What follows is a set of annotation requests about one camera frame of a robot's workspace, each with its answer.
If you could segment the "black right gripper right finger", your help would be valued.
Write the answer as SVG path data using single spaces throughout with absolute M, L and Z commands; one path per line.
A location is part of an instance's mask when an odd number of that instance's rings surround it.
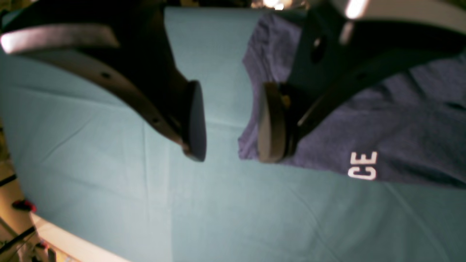
M 258 159 L 298 142 L 359 91 L 465 49 L 464 0 L 318 0 L 308 10 L 292 70 L 260 91 Z

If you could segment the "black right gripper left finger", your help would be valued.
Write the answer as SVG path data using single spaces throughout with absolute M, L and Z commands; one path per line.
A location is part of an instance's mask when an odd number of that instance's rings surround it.
M 156 0 L 38 0 L 2 27 L 1 46 L 106 89 L 203 162 L 202 88 L 177 69 L 164 9 Z

